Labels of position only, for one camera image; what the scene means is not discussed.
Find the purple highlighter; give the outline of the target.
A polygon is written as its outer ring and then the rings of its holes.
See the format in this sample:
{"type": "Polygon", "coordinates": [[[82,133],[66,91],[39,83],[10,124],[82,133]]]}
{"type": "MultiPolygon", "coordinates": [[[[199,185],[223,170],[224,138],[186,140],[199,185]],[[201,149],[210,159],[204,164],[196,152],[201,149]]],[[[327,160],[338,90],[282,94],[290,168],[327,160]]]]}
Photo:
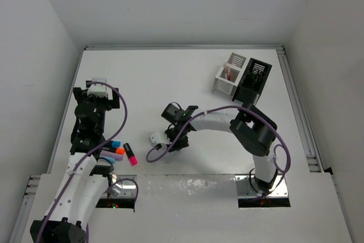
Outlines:
{"type": "Polygon", "coordinates": [[[121,161],[123,159],[123,155],[116,154],[116,153],[109,153],[107,151],[103,151],[102,153],[100,153],[100,156],[106,156],[106,157],[109,157],[109,158],[113,158],[116,161],[121,161]]]}

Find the pink pen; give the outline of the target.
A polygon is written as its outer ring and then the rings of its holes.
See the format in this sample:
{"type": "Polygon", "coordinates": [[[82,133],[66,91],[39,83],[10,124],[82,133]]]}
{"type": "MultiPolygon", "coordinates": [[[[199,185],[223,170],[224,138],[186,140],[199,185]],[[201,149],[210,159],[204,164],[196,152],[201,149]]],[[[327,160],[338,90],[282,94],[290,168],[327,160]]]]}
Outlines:
{"type": "Polygon", "coordinates": [[[231,80],[231,67],[229,64],[225,65],[225,78],[230,81],[231,80]]]}

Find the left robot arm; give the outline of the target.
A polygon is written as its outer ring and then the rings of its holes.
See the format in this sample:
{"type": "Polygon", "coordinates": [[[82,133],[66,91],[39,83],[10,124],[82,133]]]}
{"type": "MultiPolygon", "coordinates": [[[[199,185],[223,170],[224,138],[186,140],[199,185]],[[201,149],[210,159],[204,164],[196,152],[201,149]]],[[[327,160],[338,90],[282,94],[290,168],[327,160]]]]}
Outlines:
{"type": "Polygon", "coordinates": [[[119,93],[100,79],[74,88],[76,123],[71,135],[68,164],[57,194],[41,220],[31,224],[33,242],[86,242],[86,226],[101,195],[109,186],[108,176],[96,171],[102,148],[105,114],[118,109],[119,93]]]}

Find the pink highlighter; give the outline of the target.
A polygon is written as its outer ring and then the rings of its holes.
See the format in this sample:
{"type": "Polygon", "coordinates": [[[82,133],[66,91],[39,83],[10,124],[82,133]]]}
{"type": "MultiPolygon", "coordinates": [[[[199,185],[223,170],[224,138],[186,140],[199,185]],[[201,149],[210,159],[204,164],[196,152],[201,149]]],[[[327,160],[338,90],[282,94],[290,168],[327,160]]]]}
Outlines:
{"type": "Polygon", "coordinates": [[[130,147],[130,145],[129,145],[128,143],[124,143],[124,144],[123,144],[123,148],[124,148],[125,153],[126,153],[126,155],[127,155],[128,159],[129,159],[129,161],[130,161],[130,164],[131,164],[132,166],[137,165],[137,164],[138,164],[138,160],[137,160],[137,158],[135,157],[134,152],[133,152],[132,148],[130,147]]]}

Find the blue capped highlighter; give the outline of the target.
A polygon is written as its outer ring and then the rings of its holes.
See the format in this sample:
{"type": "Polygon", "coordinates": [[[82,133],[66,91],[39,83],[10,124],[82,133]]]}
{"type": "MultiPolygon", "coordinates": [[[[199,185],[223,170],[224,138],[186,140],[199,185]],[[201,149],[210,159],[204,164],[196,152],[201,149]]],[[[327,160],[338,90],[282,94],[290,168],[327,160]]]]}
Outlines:
{"type": "Polygon", "coordinates": [[[119,148],[121,146],[121,143],[120,143],[120,141],[110,141],[109,146],[114,147],[114,148],[119,148]]]}

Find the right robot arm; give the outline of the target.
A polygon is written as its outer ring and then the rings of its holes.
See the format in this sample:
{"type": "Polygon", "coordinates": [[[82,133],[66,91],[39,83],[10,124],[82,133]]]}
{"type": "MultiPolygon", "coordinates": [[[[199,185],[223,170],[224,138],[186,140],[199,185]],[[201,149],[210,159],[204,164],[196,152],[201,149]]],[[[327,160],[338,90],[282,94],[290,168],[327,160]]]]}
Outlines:
{"type": "Polygon", "coordinates": [[[207,110],[196,113],[199,107],[192,105],[182,109],[168,104],[162,117],[170,123],[158,137],[157,144],[165,146],[169,152],[180,151],[189,146],[188,133],[192,131],[214,130],[232,133],[243,148],[253,156],[255,183],[267,193],[273,186],[278,169],[273,163],[271,145],[276,139],[272,130],[277,125],[254,105],[244,106],[248,113],[234,108],[217,111],[207,110]]]}

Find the orange capped highlighter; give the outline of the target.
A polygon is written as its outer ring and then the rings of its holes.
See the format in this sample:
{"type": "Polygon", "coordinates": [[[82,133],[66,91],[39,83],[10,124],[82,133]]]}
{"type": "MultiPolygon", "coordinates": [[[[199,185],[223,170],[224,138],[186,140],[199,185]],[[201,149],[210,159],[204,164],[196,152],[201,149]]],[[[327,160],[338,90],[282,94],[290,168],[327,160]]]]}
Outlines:
{"type": "Polygon", "coordinates": [[[115,153],[119,155],[123,155],[125,153],[125,149],[120,147],[104,147],[104,150],[110,153],[115,153]]]}

